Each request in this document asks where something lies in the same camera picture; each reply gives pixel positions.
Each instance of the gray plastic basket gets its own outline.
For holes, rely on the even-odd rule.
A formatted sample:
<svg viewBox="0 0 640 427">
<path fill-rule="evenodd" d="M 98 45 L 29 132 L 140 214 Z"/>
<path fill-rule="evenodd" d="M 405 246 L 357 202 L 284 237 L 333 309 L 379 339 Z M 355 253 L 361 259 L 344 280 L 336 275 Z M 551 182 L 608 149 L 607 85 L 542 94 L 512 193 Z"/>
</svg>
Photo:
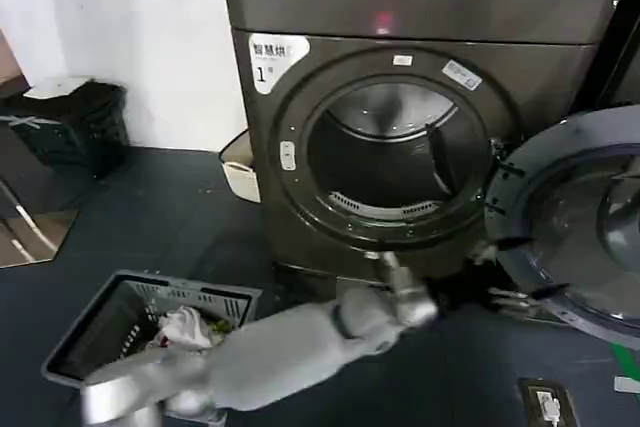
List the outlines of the gray plastic basket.
<svg viewBox="0 0 640 427">
<path fill-rule="evenodd" d="M 261 291 L 119 271 L 102 287 L 43 365 L 43 375 L 79 388 L 99 367 L 138 352 L 158 318 L 182 305 L 234 327 L 253 320 Z"/>
</svg>

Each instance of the washing machine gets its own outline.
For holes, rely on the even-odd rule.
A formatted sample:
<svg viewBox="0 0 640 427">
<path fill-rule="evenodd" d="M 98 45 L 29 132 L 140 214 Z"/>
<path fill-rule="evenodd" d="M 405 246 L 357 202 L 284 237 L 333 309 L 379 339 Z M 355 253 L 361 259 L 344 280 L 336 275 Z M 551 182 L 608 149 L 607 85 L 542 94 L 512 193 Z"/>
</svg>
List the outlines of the washing machine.
<svg viewBox="0 0 640 427">
<path fill-rule="evenodd" d="M 276 262 L 458 270 L 488 179 L 566 114 L 616 3 L 227 0 Z"/>
</svg>

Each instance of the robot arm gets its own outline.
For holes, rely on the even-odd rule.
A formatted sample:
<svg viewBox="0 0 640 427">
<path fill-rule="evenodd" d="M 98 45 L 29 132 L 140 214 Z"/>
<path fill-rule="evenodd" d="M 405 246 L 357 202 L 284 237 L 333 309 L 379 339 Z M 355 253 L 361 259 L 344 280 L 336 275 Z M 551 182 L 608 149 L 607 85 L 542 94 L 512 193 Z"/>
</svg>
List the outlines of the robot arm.
<svg viewBox="0 0 640 427">
<path fill-rule="evenodd" d="M 354 288 L 327 304 L 286 310 L 232 332 L 205 356 L 150 351 L 107 365 L 83 387 L 85 423 L 157 426 L 163 401 L 188 417 L 258 409 L 385 352 L 404 330 L 435 319 L 426 288 L 393 253 L 369 256 L 385 265 L 390 294 Z"/>
</svg>

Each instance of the washing machine door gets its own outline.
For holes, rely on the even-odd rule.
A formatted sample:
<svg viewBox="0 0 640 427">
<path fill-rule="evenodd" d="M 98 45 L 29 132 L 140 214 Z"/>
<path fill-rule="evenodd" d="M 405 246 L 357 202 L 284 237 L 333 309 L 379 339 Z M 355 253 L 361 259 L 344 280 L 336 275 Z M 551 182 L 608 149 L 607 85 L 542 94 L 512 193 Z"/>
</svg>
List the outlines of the washing machine door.
<svg viewBox="0 0 640 427">
<path fill-rule="evenodd" d="M 481 219 L 516 109 L 473 66 L 384 46 L 315 71 L 287 99 L 273 170 L 309 223 L 349 245 L 437 242 Z"/>
<path fill-rule="evenodd" d="M 528 237 L 499 254 L 525 291 L 561 319 L 640 349 L 640 106 L 562 121 L 511 155 L 487 192 L 492 238 Z"/>
</svg>

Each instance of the white sticker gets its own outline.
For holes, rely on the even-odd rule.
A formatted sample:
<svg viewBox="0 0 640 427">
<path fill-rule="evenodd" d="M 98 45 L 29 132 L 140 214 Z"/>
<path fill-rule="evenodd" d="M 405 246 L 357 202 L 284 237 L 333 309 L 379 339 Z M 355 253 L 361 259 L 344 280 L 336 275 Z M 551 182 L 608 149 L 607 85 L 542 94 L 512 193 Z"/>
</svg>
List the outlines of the white sticker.
<svg viewBox="0 0 640 427">
<path fill-rule="evenodd" d="M 450 60 L 442 69 L 442 73 L 468 90 L 474 91 L 482 83 L 482 79 L 463 67 L 455 60 Z"/>
<path fill-rule="evenodd" d="M 269 94 L 278 80 L 296 62 L 309 53 L 309 41 L 302 35 L 251 34 L 249 54 L 253 85 L 261 94 Z"/>
<path fill-rule="evenodd" d="M 413 64 L 413 55 L 394 55 L 393 65 L 404 65 L 406 67 Z"/>
</svg>

